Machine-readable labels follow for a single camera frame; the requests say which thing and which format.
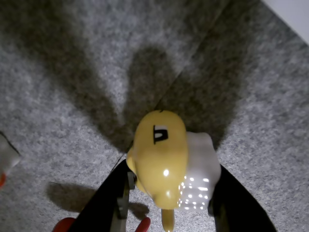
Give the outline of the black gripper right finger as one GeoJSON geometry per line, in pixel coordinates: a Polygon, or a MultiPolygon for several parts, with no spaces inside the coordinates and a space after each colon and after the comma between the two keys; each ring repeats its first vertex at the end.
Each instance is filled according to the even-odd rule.
{"type": "Polygon", "coordinates": [[[208,213],[214,217],[217,232],[276,231],[259,202],[223,166],[208,213]]]}

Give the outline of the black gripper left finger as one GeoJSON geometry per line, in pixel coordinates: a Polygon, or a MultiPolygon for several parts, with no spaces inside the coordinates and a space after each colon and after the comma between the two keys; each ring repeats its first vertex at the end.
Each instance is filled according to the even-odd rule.
{"type": "Polygon", "coordinates": [[[74,222],[76,232],[125,232],[135,174],[125,160],[109,174],[74,222]]]}

